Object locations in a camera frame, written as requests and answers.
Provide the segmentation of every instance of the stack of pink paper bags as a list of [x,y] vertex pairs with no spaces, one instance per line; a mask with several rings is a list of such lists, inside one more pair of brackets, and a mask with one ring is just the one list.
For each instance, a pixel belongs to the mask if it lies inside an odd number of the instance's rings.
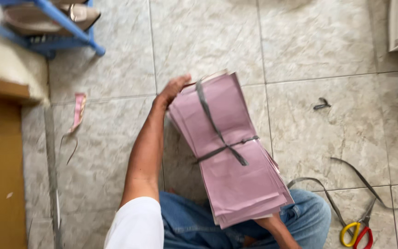
[[277,163],[259,141],[235,73],[188,85],[169,106],[169,116],[198,158],[221,228],[294,203]]

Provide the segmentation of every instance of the red scissor handle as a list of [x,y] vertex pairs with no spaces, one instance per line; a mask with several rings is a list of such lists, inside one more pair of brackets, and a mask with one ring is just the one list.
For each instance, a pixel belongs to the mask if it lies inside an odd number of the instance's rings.
[[354,249],[357,249],[357,245],[359,244],[359,242],[360,242],[360,240],[362,239],[362,237],[366,234],[366,233],[368,233],[368,244],[363,248],[363,249],[371,249],[371,246],[372,246],[372,244],[373,244],[373,239],[372,239],[372,231],[371,231],[371,229],[369,228],[369,227],[365,227],[363,230],[362,230],[362,232],[357,236],[357,240],[356,240],[356,242],[354,243],[354,246],[353,246],[353,248]]

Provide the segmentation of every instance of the blue metal rack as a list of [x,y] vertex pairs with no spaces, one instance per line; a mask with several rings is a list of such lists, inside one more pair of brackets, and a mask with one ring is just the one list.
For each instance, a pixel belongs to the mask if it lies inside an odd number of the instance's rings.
[[[66,30],[70,31],[73,37],[63,36],[35,36],[35,37],[20,37],[13,31],[0,26],[0,36],[5,37],[12,42],[30,49],[36,53],[43,54],[48,59],[53,59],[57,49],[85,47],[91,46],[97,55],[105,54],[105,49],[98,45],[94,39],[93,27],[89,28],[88,32],[82,31],[73,21],[65,16],[58,8],[56,8],[48,0],[0,0],[1,5],[13,5],[23,3],[34,3],[42,12],[55,20]],[[89,7],[93,6],[93,0],[88,0],[86,4]]]

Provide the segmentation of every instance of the scissors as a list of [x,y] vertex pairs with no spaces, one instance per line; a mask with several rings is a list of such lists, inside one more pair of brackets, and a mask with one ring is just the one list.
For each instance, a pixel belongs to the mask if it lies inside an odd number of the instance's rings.
[[[340,242],[346,246],[346,247],[351,247],[354,246],[354,249],[357,249],[357,245],[359,244],[359,241],[362,239],[362,237],[368,233],[368,244],[365,246],[363,249],[370,249],[372,244],[373,244],[373,238],[372,238],[372,231],[369,228],[369,219],[371,216],[371,211],[374,206],[375,199],[371,201],[370,205],[368,206],[366,212],[363,214],[362,218],[358,220],[358,222],[353,222],[349,225],[346,225],[342,231],[340,232]],[[363,223],[365,225],[364,229],[362,232],[359,234],[359,229],[360,229],[360,224]],[[344,241],[344,235],[345,232],[348,231],[351,227],[356,226],[356,230],[354,231],[354,235],[352,236],[351,241],[347,244]]]

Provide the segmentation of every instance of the person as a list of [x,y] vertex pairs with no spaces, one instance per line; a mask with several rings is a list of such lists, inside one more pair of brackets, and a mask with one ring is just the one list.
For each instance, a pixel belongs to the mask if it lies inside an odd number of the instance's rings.
[[154,99],[133,145],[122,200],[104,248],[321,249],[331,212],[314,193],[290,190],[295,204],[282,207],[270,218],[221,229],[214,224],[209,205],[202,207],[179,195],[158,191],[165,111],[190,81],[190,74],[174,78]]

